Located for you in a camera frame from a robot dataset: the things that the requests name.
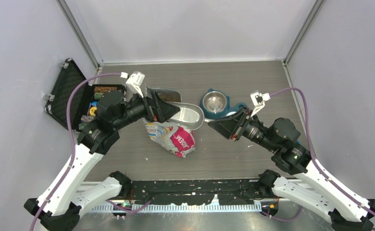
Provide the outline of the metal food scoop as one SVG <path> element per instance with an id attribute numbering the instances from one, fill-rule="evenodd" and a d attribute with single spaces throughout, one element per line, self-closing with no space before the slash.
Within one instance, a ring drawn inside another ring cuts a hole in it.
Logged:
<path id="1" fill-rule="evenodd" d="M 190 103 L 169 103 L 180 109 L 178 113 L 168 120 L 170 123 L 189 130 L 197 130 L 204 123 L 204 113 L 199 106 Z"/>

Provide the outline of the white yellow pet food bag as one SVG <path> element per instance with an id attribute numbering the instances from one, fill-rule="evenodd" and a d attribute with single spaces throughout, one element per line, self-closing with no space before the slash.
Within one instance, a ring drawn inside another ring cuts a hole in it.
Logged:
<path id="1" fill-rule="evenodd" d="M 164 88 L 146 88 L 146 95 L 153 93 L 166 102 L 181 103 L 182 98 L 178 91 Z M 193 131 L 177 126 L 171 122 L 158 123 L 142 119 L 145 129 L 152 141 L 171 152 L 173 155 L 185 158 L 187 154 L 196 149 Z"/>

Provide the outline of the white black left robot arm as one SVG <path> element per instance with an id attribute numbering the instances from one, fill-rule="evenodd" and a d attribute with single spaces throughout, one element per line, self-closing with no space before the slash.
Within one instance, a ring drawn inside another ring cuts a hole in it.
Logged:
<path id="1" fill-rule="evenodd" d="M 165 122 L 179 111 L 178 106 L 163 101 L 157 93 L 151 98 L 134 94 L 130 100 L 117 90 L 104 93 L 97 104 L 96 119 L 71 140 L 72 154 L 66 165 L 41 196 L 25 202 L 25 209 L 49 231 L 71 231 L 85 213 L 102 202 L 113 197 L 126 199 L 133 185 L 119 171 L 85 192 L 78 193 L 77 189 L 119 140 L 120 129 L 142 118 Z"/>

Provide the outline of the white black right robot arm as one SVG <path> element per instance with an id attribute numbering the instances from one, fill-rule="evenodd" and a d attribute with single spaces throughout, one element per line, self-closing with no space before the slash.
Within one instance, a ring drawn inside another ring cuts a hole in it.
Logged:
<path id="1" fill-rule="evenodd" d="M 258 191 L 263 197 L 287 198 L 320 215 L 336 231 L 372 231 L 375 199 L 366 199 L 348 189 L 298 143 L 300 132 L 287 118 L 264 126 L 248 108 L 208 125 L 228 140 L 244 137 L 273 153 L 272 161 L 282 171 L 309 185 L 303 188 L 280 174 L 265 170 L 259 175 Z"/>

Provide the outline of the teal double pet bowl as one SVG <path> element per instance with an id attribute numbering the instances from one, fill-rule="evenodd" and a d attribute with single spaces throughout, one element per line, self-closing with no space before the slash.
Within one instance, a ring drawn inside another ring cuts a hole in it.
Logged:
<path id="1" fill-rule="evenodd" d="M 230 105 L 230 97 L 221 91 L 208 89 L 199 102 L 199 107 L 208 120 L 216 120 L 235 114 L 243 107 L 245 103 L 237 103 L 235 106 Z"/>

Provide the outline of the green poker chip stack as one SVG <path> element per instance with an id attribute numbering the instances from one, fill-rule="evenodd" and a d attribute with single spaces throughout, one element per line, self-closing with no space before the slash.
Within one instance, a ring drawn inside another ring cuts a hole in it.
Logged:
<path id="1" fill-rule="evenodd" d="M 102 99 L 103 98 L 103 92 L 95 92 L 94 93 L 94 99 L 95 100 L 100 100 L 100 99 Z"/>

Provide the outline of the brown poker chip stack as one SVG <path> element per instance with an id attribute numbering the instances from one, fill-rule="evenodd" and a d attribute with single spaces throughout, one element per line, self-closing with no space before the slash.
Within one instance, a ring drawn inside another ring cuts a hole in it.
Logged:
<path id="1" fill-rule="evenodd" d="M 118 86 L 96 86 L 94 88 L 95 93 L 105 93 L 105 92 L 110 92 L 114 90 L 121 90 L 121 87 Z"/>

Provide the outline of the yellow poker chip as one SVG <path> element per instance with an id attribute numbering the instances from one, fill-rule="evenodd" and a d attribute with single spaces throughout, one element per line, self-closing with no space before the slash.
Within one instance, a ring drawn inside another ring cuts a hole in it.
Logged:
<path id="1" fill-rule="evenodd" d="M 90 107 L 90 109 L 88 110 L 88 115 L 89 115 L 89 116 L 96 116 L 96 111 L 97 111 L 97 107 L 92 106 L 92 107 Z"/>

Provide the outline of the striped poker chip stack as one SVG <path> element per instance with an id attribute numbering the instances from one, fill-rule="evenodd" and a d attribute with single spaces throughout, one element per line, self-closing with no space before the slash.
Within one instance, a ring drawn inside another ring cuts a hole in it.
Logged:
<path id="1" fill-rule="evenodd" d="M 81 123 L 89 123 L 96 119 L 95 115 L 82 115 L 80 118 Z"/>

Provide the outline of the green striped chip stack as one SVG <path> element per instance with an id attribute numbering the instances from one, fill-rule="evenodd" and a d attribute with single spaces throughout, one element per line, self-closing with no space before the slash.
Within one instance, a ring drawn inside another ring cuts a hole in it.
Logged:
<path id="1" fill-rule="evenodd" d="M 78 125 L 78 130 L 79 130 L 79 131 L 82 131 L 82 130 L 85 128 L 86 125 L 87 125 L 87 123 L 80 123 L 80 124 Z"/>

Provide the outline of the black foam-lined case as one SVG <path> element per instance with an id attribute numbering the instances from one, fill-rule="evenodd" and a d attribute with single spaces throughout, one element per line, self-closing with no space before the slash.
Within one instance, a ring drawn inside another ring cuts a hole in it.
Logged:
<path id="1" fill-rule="evenodd" d="M 81 123 L 80 118 L 83 115 L 88 115 L 91 102 L 99 102 L 94 99 L 94 88 L 96 86 L 118 86 L 121 87 L 121 92 L 126 96 L 126 86 L 122 84 L 92 84 L 91 82 L 81 86 L 74 94 L 71 101 L 69 98 L 73 90 L 84 80 L 86 77 L 81 72 L 72 58 L 67 58 L 60 63 L 61 70 L 57 77 L 51 93 L 44 94 L 43 98 L 47 101 L 45 105 L 45 112 L 55 119 L 64 128 L 67 125 L 67 105 L 70 105 L 70 123 L 71 128 L 75 132 L 78 130 L 78 125 Z"/>

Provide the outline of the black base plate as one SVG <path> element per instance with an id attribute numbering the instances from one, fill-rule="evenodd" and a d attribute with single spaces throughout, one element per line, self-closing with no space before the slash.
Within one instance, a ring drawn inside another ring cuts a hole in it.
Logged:
<path id="1" fill-rule="evenodd" d="M 249 205 L 255 201 L 279 202 L 277 196 L 261 188 L 256 180 L 136 180 L 114 199 L 143 205 Z"/>

